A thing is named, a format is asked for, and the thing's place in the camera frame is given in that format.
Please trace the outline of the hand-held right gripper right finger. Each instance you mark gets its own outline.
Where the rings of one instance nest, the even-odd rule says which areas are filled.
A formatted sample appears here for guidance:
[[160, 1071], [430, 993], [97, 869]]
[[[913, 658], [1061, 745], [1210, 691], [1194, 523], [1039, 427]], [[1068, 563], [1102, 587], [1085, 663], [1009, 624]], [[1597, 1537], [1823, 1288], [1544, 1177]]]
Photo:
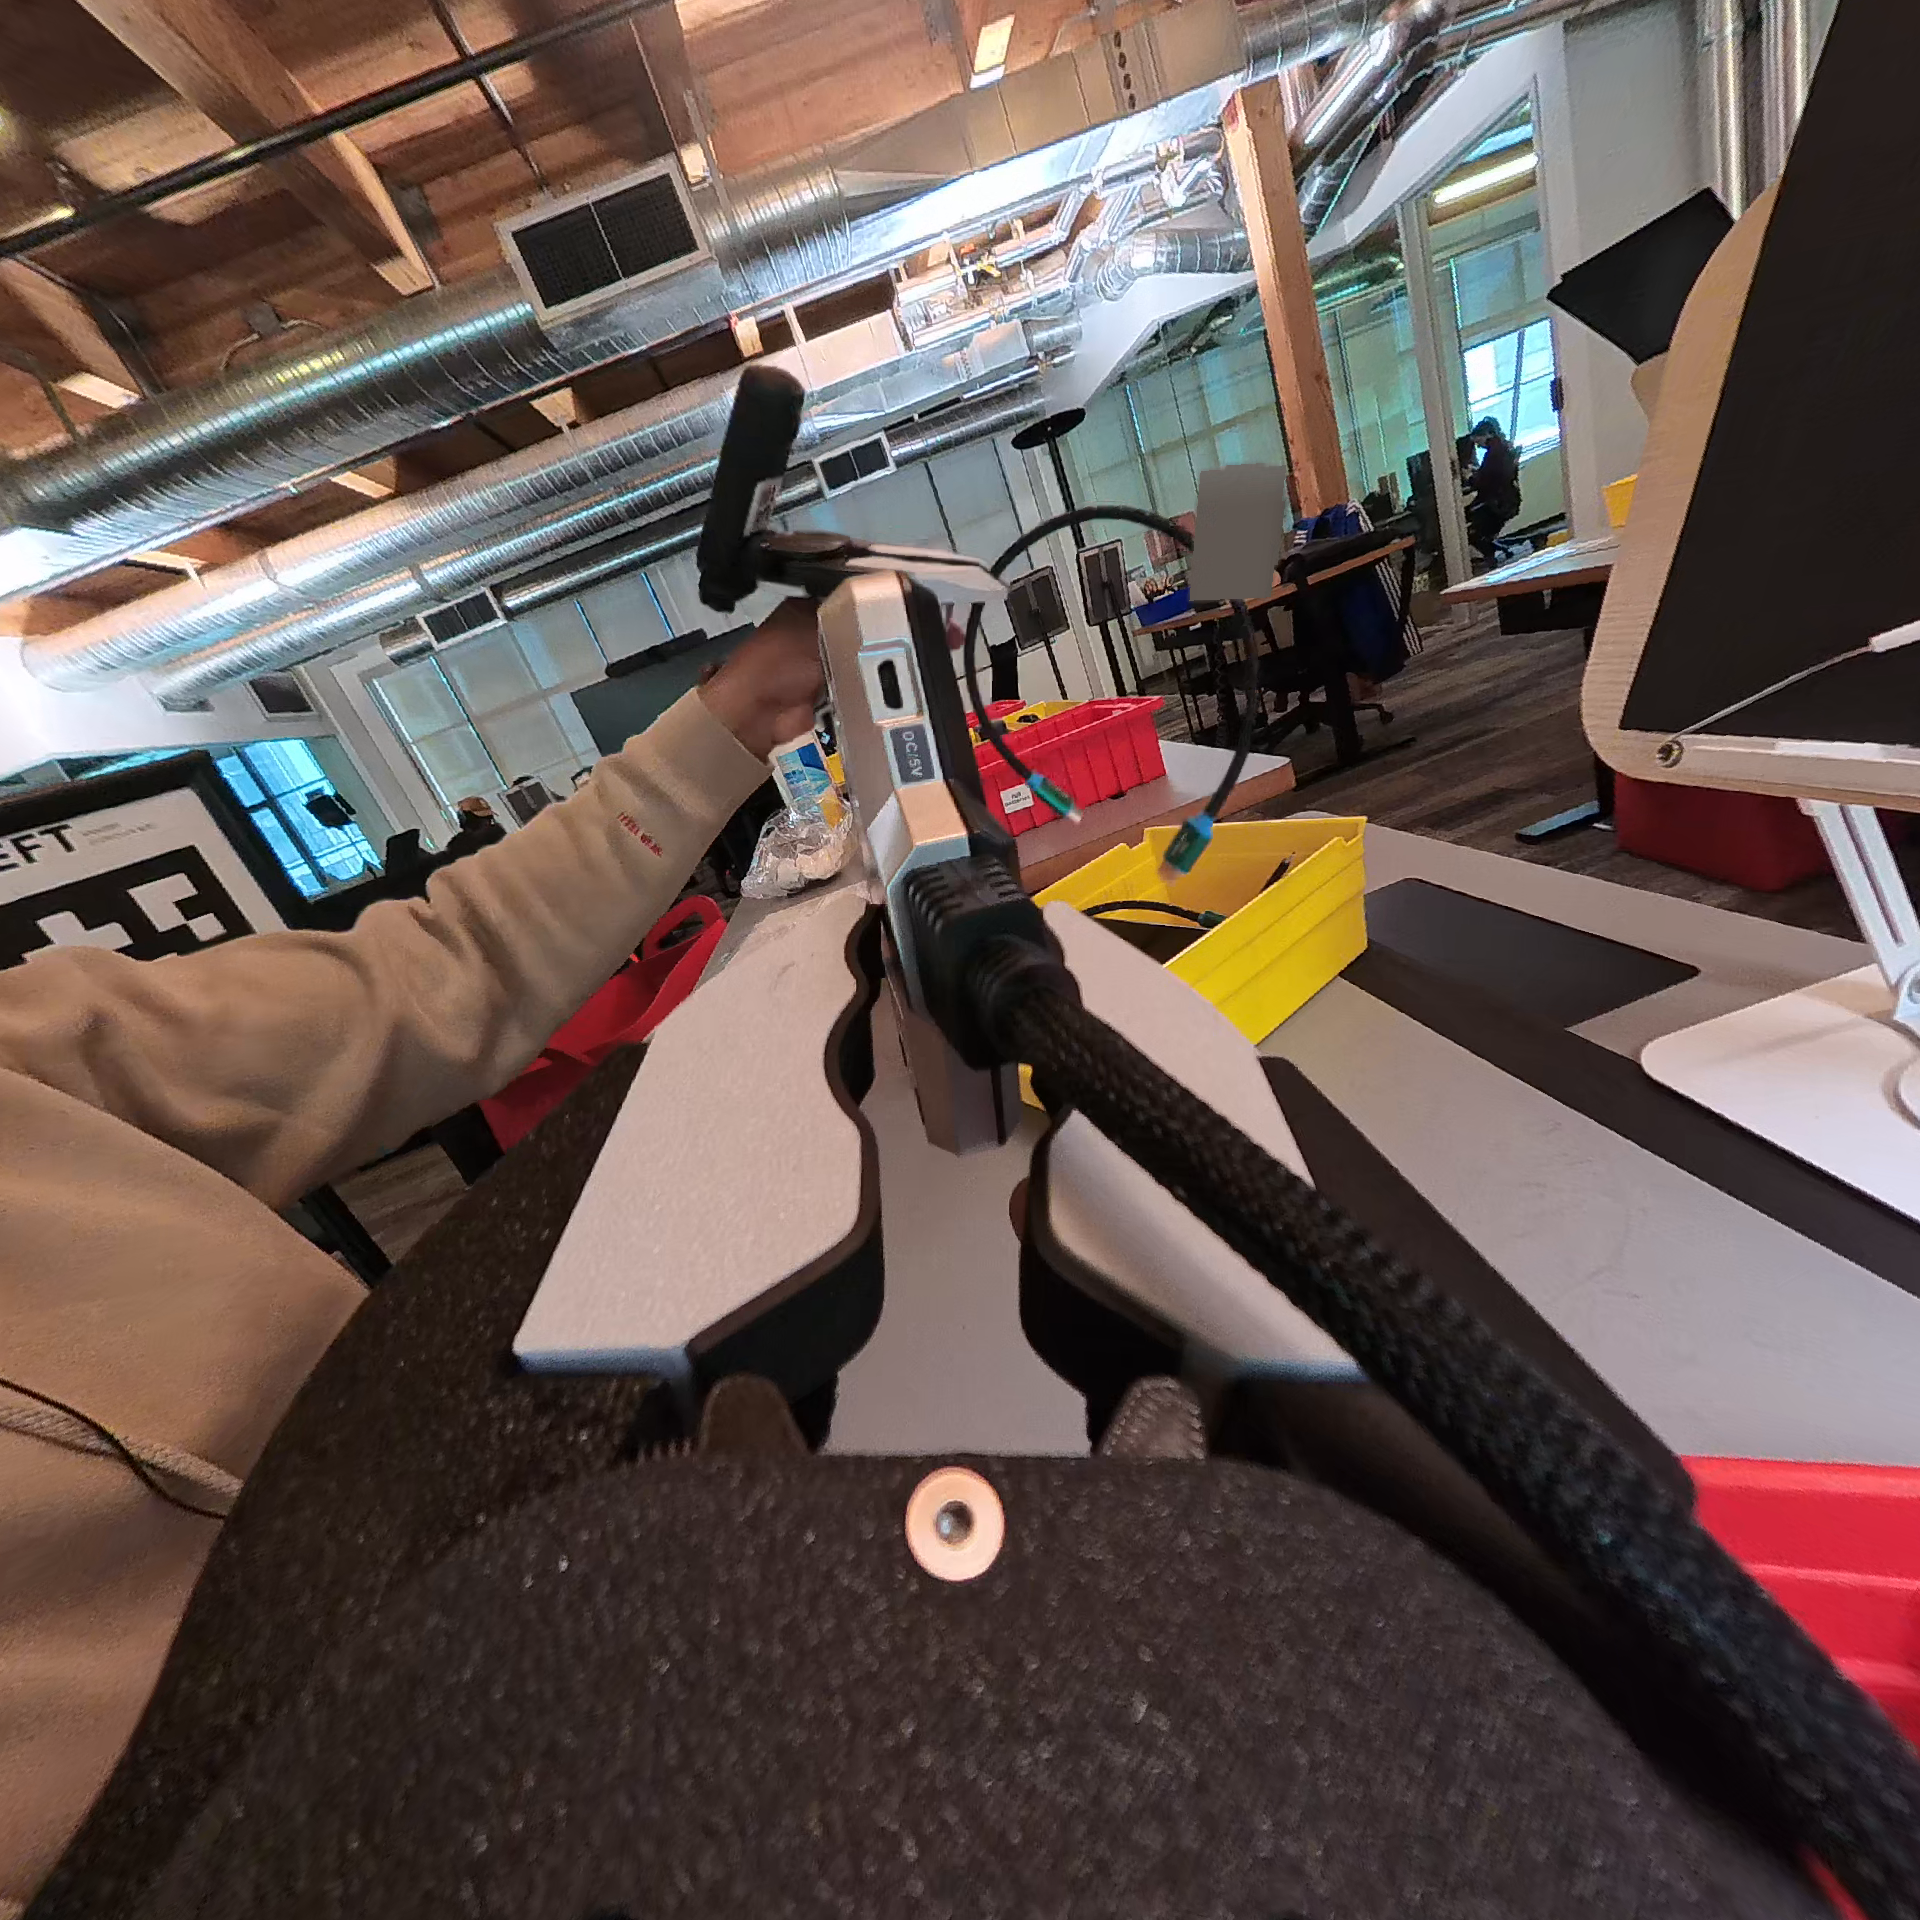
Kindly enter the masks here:
[[[1157, 1069], [1311, 1183], [1254, 1042], [1193, 986], [1098, 919], [1055, 901], [1046, 933], [1085, 1009]], [[1082, 1118], [1048, 1129], [1030, 1177], [1026, 1248], [1201, 1381], [1359, 1381], [1359, 1367], [1281, 1291]]]

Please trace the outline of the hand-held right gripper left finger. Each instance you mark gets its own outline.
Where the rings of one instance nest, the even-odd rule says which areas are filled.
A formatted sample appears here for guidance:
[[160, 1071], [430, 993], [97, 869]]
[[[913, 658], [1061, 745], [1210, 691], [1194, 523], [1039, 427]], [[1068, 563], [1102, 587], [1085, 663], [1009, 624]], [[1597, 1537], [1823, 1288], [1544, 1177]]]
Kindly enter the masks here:
[[646, 1042], [512, 1339], [527, 1374], [834, 1379], [882, 1305], [878, 912], [761, 921]]

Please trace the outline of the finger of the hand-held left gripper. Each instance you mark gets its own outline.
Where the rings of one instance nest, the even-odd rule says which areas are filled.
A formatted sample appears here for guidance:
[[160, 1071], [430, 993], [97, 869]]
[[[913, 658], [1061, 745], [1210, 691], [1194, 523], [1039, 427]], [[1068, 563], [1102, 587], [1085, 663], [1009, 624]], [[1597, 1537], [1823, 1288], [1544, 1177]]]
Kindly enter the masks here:
[[1006, 584], [985, 563], [948, 552], [849, 539], [832, 549], [832, 591], [884, 578], [922, 587], [941, 606], [991, 606], [1006, 598]]

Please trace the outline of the person's left forearm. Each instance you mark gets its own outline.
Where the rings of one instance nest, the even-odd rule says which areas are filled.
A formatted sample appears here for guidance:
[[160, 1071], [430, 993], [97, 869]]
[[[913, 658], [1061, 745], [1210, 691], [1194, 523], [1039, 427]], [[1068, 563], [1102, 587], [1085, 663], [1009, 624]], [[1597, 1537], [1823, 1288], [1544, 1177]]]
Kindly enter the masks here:
[[168, 1149], [277, 1208], [505, 1088], [761, 783], [713, 691], [350, 931], [152, 963], [56, 949], [7, 973], [5, 1175], [47, 1194]]

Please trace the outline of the black floor lamp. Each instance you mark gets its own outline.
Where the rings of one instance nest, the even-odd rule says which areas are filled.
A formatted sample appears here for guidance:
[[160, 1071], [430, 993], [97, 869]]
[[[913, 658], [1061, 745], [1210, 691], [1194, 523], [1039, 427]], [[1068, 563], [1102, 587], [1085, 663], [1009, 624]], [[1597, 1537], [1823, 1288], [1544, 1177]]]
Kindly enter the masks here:
[[[1064, 462], [1064, 439], [1085, 419], [1082, 410], [1064, 408], [1045, 419], [1020, 427], [1012, 435], [1012, 449], [1021, 454], [1028, 469], [1030, 491], [1042, 519], [1054, 519], [1073, 512], [1078, 501], [1071, 491], [1071, 480]], [[1078, 685], [1085, 693], [1102, 693], [1097, 673], [1097, 655], [1087, 651], [1087, 624], [1082, 621], [1085, 605], [1078, 584], [1078, 553], [1082, 535], [1076, 527], [1055, 529], [1046, 542], [1046, 565], [1054, 569], [1062, 614], [1070, 623], [1071, 658], [1078, 673]]]

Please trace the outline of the red bag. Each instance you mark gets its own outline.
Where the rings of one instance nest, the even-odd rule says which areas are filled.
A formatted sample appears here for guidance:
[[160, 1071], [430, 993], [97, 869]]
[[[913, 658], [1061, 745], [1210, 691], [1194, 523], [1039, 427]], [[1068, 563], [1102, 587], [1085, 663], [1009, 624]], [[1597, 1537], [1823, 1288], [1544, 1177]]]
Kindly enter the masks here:
[[501, 1151], [512, 1151], [621, 1047], [646, 1042], [690, 997], [728, 919], [708, 897], [674, 904], [625, 963], [558, 1027], [542, 1051], [477, 1111]]

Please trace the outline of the large red storage bin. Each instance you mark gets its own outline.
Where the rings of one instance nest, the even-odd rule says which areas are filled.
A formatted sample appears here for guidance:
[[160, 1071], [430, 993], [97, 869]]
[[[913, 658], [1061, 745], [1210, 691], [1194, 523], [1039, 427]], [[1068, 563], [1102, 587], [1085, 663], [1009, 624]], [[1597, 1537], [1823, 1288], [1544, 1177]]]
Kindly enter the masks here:
[[[1028, 738], [1026, 755], [1009, 741], [1028, 776], [1057, 787], [1076, 809], [1089, 809], [1162, 781], [1158, 713], [1158, 696], [1085, 699], [1061, 736], [1046, 744]], [[1024, 834], [1061, 821], [1030, 777], [1016, 776], [977, 727], [972, 731], [981, 791], [993, 824], [1008, 834]]]

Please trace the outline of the grey side table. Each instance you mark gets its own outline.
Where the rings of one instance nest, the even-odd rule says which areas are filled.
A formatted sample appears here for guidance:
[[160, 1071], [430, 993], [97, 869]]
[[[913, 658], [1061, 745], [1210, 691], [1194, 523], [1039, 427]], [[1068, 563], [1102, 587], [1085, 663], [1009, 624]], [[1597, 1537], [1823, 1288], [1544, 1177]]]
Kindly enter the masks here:
[[[1231, 769], [1231, 750], [1176, 741], [1161, 745], [1162, 781], [1081, 809], [1076, 824], [1061, 817], [1055, 824], [1014, 834], [1012, 848], [1028, 894], [1045, 893], [1112, 848], [1136, 845], [1149, 829], [1176, 829], [1214, 798], [1220, 777]], [[1293, 773], [1285, 757], [1252, 755], [1216, 821], [1223, 826], [1257, 803], [1288, 794], [1292, 787]]]

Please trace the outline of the ceiling air vent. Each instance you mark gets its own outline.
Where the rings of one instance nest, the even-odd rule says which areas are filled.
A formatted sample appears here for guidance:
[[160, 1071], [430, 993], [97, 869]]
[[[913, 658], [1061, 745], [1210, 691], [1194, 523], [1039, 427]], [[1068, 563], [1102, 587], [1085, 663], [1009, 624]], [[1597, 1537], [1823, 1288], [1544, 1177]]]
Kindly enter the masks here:
[[543, 333], [645, 301], [721, 293], [720, 261], [681, 163], [546, 198], [494, 226], [498, 251]]

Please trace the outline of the crumpled clear plastic bag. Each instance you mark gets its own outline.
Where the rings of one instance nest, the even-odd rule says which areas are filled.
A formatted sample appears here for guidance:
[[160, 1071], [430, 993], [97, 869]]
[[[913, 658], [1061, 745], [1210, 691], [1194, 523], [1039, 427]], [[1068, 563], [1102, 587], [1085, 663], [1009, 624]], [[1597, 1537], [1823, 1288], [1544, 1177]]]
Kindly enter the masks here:
[[738, 897], [773, 904], [822, 886], [845, 869], [854, 839], [854, 819], [836, 803], [781, 807], [759, 829]]

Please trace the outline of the wooden top desk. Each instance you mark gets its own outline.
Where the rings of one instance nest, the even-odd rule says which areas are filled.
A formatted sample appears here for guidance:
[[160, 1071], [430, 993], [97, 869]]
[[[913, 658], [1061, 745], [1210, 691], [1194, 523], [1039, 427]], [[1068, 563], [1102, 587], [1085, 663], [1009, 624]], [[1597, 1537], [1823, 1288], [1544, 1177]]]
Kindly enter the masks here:
[[1369, 744], [1359, 731], [1367, 715], [1380, 727], [1393, 723], [1382, 685], [1398, 667], [1356, 666], [1361, 624], [1353, 587], [1380, 591], [1389, 651], [1402, 666], [1418, 638], [1400, 599], [1409, 561], [1408, 535], [1311, 539], [1281, 563], [1279, 582], [1249, 601], [1242, 623], [1225, 605], [1198, 601], [1178, 615], [1148, 621], [1142, 635], [1172, 656], [1190, 721], [1210, 699], [1214, 721], [1193, 726], [1193, 738], [1228, 750], [1252, 726], [1252, 745], [1271, 753], [1293, 735], [1326, 735], [1332, 771], [1396, 750], [1396, 738]]
[[1442, 591], [1445, 609], [1493, 609], [1501, 635], [1576, 633], [1593, 650], [1620, 535], [1551, 545]]

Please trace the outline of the red box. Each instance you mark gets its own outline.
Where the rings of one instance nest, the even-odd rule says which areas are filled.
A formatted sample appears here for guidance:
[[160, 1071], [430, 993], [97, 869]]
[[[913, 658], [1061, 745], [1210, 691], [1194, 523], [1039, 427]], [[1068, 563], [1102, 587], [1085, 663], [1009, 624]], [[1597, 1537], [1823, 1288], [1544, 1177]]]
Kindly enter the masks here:
[[1623, 854], [1751, 894], [1783, 894], [1832, 865], [1793, 801], [1613, 777]]

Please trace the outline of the framed black white marker sign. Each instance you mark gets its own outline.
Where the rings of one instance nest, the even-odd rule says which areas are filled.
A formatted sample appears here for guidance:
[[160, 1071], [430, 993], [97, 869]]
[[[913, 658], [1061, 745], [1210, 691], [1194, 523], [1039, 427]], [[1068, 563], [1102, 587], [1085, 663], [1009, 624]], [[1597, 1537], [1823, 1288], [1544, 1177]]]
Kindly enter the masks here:
[[208, 753], [2, 803], [5, 970], [60, 949], [198, 953], [304, 921], [304, 897]]

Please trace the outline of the silver ventilation duct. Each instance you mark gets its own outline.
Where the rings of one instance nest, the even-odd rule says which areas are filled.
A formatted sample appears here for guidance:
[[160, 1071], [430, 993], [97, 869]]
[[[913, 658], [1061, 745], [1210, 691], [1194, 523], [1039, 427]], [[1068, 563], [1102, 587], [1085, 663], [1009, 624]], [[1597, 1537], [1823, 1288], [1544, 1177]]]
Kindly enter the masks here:
[[543, 333], [503, 266], [300, 355], [145, 400], [5, 467], [5, 538], [28, 545], [5, 563], [5, 592], [168, 545], [617, 358], [878, 273], [1118, 157], [1122, 137], [1188, 131], [1201, 102], [1193, 89], [1105, 123], [1030, 123], [1024, 137], [996, 104], [948, 104], [844, 151], [692, 186], [721, 274], [721, 293], [697, 305], [645, 301]]
[[921, 353], [806, 391], [800, 375], [818, 358], [778, 353], [633, 405], [560, 449], [529, 449], [217, 567], [201, 584], [28, 638], [21, 663], [56, 693], [150, 678], [161, 705], [201, 705], [215, 688], [325, 655], [542, 553], [705, 499], [721, 435], [752, 400], [789, 400], [796, 423], [774, 427], [774, 450], [793, 464], [836, 435], [983, 394], [1038, 363], [1024, 345], [996, 369], [974, 347]]

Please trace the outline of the wooden post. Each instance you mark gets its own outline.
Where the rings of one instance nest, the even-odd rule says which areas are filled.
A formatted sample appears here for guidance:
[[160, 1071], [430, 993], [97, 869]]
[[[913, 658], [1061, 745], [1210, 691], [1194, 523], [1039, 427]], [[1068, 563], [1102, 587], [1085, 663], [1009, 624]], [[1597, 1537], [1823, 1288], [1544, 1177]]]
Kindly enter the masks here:
[[1314, 517], [1350, 495], [1292, 175], [1281, 83], [1237, 87], [1223, 113], [1223, 137], [1252, 259], [1288, 482], [1300, 512]]

